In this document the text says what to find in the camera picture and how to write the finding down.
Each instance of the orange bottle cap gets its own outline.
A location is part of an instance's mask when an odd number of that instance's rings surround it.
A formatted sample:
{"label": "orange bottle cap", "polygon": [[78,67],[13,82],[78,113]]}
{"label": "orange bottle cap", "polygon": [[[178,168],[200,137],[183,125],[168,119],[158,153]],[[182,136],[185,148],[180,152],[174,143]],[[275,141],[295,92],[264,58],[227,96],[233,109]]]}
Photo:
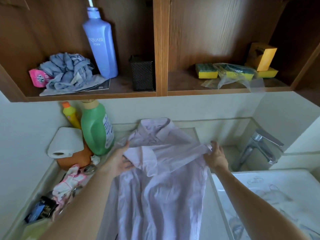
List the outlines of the orange bottle cap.
{"label": "orange bottle cap", "polygon": [[62,102],[61,104],[62,104],[63,108],[69,108],[70,107],[70,104],[69,104],[68,101]]}

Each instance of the hand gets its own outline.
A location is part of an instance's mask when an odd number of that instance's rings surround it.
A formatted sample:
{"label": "hand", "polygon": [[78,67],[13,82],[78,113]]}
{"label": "hand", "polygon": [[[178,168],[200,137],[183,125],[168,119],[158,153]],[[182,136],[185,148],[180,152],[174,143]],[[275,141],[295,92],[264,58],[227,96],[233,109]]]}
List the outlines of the hand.
{"label": "hand", "polygon": [[203,156],[207,165],[214,170],[219,168],[229,170],[228,161],[224,155],[222,146],[219,146],[216,141],[211,141],[211,144],[213,149],[212,153],[210,155],[204,154]]}
{"label": "hand", "polygon": [[134,165],[129,161],[123,153],[129,148],[129,141],[125,146],[116,149],[106,160],[106,163],[101,166],[101,170],[110,174],[113,178],[120,175],[120,173],[134,168]]}

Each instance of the green detergent bottle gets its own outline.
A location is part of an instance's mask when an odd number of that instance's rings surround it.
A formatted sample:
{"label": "green detergent bottle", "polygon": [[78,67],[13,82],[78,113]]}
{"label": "green detergent bottle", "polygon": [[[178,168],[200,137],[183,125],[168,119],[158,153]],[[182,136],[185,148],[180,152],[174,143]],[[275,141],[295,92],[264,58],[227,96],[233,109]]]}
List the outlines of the green detergent bottle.
{"label": "green detergent bottle", "polygon": [[83,100],[81,128],[84,140],[95,155],[107,154],[115,142],[115,133],[104,106],[97,100]]}

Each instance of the clear plastic item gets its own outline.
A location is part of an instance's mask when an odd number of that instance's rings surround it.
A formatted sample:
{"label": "clear plastic item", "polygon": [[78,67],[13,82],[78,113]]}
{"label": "clear plastic item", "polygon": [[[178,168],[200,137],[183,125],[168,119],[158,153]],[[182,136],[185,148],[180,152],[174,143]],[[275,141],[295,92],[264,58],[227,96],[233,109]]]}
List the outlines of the clear plastic item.
{"label": "clear plastic item", "polygon": [[217,79],[206,80],[201,86],[220,89],[225,84],[238,82],[248,88],[250,92],[265,92],[263,78],[259,77],[253,68],[228,63],[214,63],[212,65],[218,70],[220,81],[218,82]]}

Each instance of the sink logo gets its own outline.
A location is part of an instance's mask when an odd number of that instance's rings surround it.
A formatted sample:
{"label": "sink logo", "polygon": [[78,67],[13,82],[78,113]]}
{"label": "sink logo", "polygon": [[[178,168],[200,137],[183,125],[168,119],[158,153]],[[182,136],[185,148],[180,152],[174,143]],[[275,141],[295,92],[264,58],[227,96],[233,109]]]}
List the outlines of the sink logo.
{"label": "sink logo", "polygon": [[262,183],[264,181],[264,179],[263,178],[261,178],[261,177],[258,177],[258,176],[256,176],[256,177],[254,177],[253,179],[250,179],[249,181],[248,181],[248,184],[259,184],[259,183]]}

